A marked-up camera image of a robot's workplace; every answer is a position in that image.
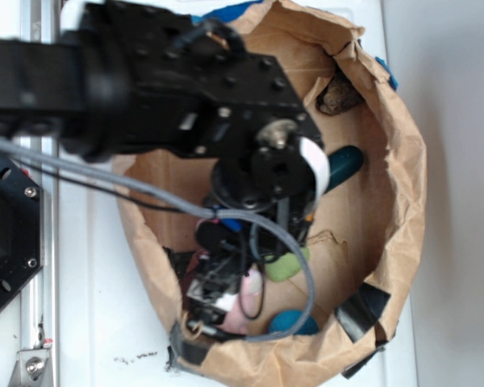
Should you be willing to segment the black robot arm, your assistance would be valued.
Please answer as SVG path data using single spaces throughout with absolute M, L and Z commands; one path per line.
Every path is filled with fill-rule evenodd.
M 93 168 L 155 149 L 216 159 L 213 203 Z M 150 195 L 219 231 L 190 288 L 190 328 L 223 341 L 255 232 L 306 269 L 301 246 L 330 180 L 319 129 L 275 58 L 218 19 L 119 1 L 87 4 L 55 44 L 0 40 L 0 152 Z

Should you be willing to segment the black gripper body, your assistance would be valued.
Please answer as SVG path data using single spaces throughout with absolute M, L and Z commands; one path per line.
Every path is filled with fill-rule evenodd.
M 308 266 L 309 252 L 286 234 L 285 224 L 288 204 L 277 206 L 274 223 L 263 225 L 254 217 L 203 219 L 198 222 L 195 236 L 199 250 L 192 256 L 186 271 L 183 288 L 189 318 L 186 328 L 216 341 L 246 339 L 267 341 L 281 339 L 296 332 L 306 322 L 313 310 L 314 278 Z M 307 281 L 307 304 L 301 310 L 299 320 L 288 330 L 251 336 L 228 333 L 220 329 L 224 317 L 233 307 L 240 292 L 242 279 L 249 269 L 257 269 L 263 278 L 263 294 L 257 316 L 259 319 L 265 305 L 268 281 L 265 264 L 272 263 L 287 252 L 293 252 L 302 265 L 301 273 Z

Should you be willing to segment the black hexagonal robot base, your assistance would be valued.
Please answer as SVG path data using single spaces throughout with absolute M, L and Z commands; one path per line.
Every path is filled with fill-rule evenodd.
M 0 313 L 41 269 L 43 190 L 0 154 Z

